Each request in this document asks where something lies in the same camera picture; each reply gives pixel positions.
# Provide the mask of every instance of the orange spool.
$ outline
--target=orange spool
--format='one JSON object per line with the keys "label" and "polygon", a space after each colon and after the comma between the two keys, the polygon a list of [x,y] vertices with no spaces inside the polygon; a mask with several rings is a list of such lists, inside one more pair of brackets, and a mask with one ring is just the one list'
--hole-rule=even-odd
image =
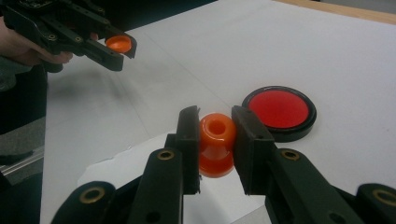
{"label": "orange spool", "polygon": [[209,114],[200,121],[200,135],[200,174],[215,178],[230,173],[236,136],[233,121],[223,114]]}

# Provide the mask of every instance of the orange object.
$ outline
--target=orange object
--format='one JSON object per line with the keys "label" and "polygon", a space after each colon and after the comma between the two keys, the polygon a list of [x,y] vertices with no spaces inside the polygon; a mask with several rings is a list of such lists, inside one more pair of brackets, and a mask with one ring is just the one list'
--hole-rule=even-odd
{"label": "orange object", "polygon": [[200,121],[199,170],[207,177],[221,177],[233,169],[233,143],[236,128],[233,121],[219,113]]}
{"label": "orange object", "polygon": [[126,35],[115,35],[106,41],[106,46],[118,53],[125,53],[132,48],[132,42]]}

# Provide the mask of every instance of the red circular lid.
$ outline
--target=red circular lid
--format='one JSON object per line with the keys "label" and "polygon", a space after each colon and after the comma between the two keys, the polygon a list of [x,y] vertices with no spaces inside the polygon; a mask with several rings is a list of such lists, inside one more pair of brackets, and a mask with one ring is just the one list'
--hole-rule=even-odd
{"label": "red circular lid", "polygon": [[280,86],[255,90],[243,106],[255,112],[277,142],[295,141],[307,135],[317,114],[308,97]]}

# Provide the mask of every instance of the white table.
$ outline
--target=white table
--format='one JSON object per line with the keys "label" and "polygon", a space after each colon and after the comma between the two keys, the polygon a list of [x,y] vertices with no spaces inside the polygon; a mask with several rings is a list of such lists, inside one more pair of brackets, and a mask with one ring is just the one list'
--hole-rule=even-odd
{"label": "white table", "polygon": [[230,115],[271,85],[302,91],[318,110],[307,137],[279,147],[300,150],[350,193],[362,183],[396,187],[396,26],[268,0],[224,0],[130,35],[136,57],[122,72],[75,57],[49,75],[41,223],[52,220],[88,166],[171,132],[182,108]]}

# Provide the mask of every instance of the screw hole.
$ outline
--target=screw hole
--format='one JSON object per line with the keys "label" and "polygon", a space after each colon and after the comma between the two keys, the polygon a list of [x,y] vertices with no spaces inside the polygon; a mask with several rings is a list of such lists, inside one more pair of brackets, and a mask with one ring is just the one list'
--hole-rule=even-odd
{"label": "screw hole", "polygon": [[288,160],[291,160],[291,161],[297,161],[300,159],[300,155],[294,151],[291,151],[291,150],[283,150],[282,156]]}
{"label": "screw hole", "polygon": [[175,153],[170,150],[163,150],[160,153],[158,153],[158,155],[157,155],[157,158],[162,161],[171,160],[174,157],[175,157]]}
{"label": "screw hole", "polygon": [[105,196],[105,189],[103,189],[101,187],[93,187],[93,188],[84,190],[79,195],[79,200],[82,203],[96,203],[101,198],[103,198],[103,196]]}
{"label": "screw hole", "polygon": [[384,189],[375,189],[373,194],[381,203],[396,207],[396,194]]}

